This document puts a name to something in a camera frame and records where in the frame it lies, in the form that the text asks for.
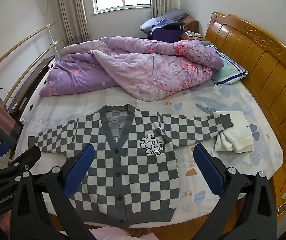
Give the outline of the grey white checkered cardigan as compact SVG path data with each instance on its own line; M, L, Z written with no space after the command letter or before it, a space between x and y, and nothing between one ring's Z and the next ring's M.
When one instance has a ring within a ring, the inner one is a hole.
M228 114L186 116L103 106L28 137L28 145L67 158L92 145L94 161L70 201L86 223L128 227L170 222L180 197L176 149L232 126Z

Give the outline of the wooden clothes rack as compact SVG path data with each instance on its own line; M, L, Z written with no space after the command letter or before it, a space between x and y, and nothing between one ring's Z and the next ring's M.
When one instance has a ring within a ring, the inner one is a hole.
M0 58L16 44L44 27L32 25L0 26ZM45 29L29 40L23 42L0 62L0 98L4 100L14 83L30 64L39 57L53 41L61 38L57 24Z

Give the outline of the folded white garment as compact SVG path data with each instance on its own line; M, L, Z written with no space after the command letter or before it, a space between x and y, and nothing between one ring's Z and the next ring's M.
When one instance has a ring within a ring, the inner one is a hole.
M216 152L246 153L254 150L254 141L250 125L243 112L217 111L218 114L230 115L233 127L220 132L215 142Z

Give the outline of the wooden headboard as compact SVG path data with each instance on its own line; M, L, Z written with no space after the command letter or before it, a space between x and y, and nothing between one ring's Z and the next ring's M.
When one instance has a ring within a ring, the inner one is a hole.
M205 38L248 70L242 83L266 116L286 161L286 46L257 25L221 12L212 13Z

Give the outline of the striped light blue pillow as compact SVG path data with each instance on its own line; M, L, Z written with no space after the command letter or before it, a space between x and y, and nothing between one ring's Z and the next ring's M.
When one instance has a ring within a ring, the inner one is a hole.
M248 70L233 61L226 54L220 52L212 42L202 41L202 44L206 47L214 48L224 63L224 66L217 70L211 78L214 85L231 85L247 76Z

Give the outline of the purple floral quilt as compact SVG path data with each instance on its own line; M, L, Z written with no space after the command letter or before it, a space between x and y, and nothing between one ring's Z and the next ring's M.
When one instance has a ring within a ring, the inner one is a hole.
M120 86L139 100L157 101L210 80L223 66L216 50L199 40L110 36L64 47L40 95Z

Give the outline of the left beige curtain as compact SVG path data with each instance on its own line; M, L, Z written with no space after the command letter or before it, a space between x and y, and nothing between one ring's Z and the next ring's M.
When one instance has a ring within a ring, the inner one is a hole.
M65 45L91 40L83 0L55 0Z

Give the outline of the wooden nightstand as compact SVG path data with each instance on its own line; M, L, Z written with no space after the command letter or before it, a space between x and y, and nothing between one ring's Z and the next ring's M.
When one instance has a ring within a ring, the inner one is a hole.
M199 33L199 22L192 16L187 16L182 20L183 34L180 36L181 40L204 40L203 35Z

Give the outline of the blue grey pillow pile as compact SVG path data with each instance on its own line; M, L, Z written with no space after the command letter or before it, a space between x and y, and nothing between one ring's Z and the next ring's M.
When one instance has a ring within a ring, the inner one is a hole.
M183 34L183 20L189 15L180 9L171 9L165 14L151 18L140 26L150 40L177 42Z

